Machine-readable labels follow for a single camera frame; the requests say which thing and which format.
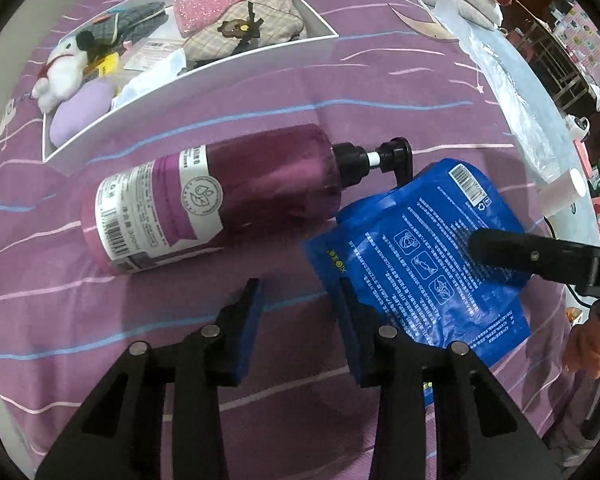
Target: human hand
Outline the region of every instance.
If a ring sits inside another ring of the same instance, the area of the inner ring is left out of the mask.
[[[600,318],[593,310],[584,324],[571,329],[562,364],[568,372],[584,370],[594,379],[600,377]]]

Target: white label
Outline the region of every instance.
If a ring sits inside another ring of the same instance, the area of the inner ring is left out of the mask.
[[[464,193],[467,200],[471,202],[472,206],[477,206],[482,200],[487,198],[487,193],[464,164],[458,164],[449,171],[449,176],[458,184],[458,187]]]
[[[123,270],[145,266],[129,256],[139,255],[151,266],[152,258],[206,244],[222,230],[219,209],[224,195],[220,183],[208,173],[206,146],[180,153],[182,203],[172,205],[182,206],[187,213],[195,240],[168,243],[155,206],[154,165],[152,161],[115,174],[98,186],[96,228],[109,258]]]
[[[125,63],[126,70],[144,72],[184,45],[185,40],[149,40]]]

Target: pink sequin bag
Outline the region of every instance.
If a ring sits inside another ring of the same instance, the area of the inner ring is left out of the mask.
[[[242,0],[176,0],[173,10],[183,38],[208,27],[224,12]]]

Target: blue packaging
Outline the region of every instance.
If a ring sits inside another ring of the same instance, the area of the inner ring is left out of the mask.
[[[362,303],[415,341],[471,346],[492,366],[529,336],[518,294],[530,275],[472,262],[478,228],[523,233],[489,179],[446,158],[407,186],[344,208],[306,252],[333,301],[347,277]],[[426,401],[432,395],[426,391]]]

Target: beige plaid bag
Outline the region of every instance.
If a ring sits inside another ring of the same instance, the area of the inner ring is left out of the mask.
[[[300,36],[304,22],[292,0],[244,0],[184,44],[187,62],[221,59]]]

